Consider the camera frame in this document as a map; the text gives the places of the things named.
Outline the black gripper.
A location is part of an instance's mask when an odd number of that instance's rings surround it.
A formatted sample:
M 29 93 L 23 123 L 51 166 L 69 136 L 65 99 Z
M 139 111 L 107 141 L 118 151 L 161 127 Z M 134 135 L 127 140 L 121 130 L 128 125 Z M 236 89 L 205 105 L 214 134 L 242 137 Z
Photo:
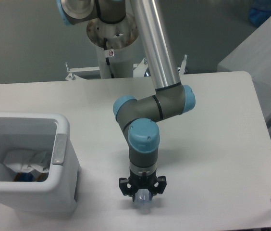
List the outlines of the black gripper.
M 135 201 L 135 194 L 139 189 L 149 190 L 149 200 L 157 194 L 163 194 L 167 180 L 166 176 L 156 176 L 155 170 L 151 175 L 138 176 L 130 170 L 130 178 L 119 178 L 119 188 L 124 196 L 129 196 Z

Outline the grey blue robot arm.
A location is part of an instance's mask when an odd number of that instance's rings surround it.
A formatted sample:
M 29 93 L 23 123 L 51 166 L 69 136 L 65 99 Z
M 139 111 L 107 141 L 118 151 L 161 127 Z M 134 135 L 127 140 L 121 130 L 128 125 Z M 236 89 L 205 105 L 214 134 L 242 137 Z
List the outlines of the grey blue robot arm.
M 192 89 L 181 83 L 172 58 L 160 3 L 131 1 L 132 13 L 123 0 L 59 0 L 58 10 L 68 25 L 87 22 L 86 33 L 97 49 L 102 78 L 133 76 L 131 46 L 142 39 L 155 94 L 141 100 L 123 96 L 113 113 L 129 147 L 128 178 L 119 179 L 123 195 L 133 200 L 151 200 L 162 194 L 167 181 L 157 176 L 159 121 L 181 115 L 195 107 Z

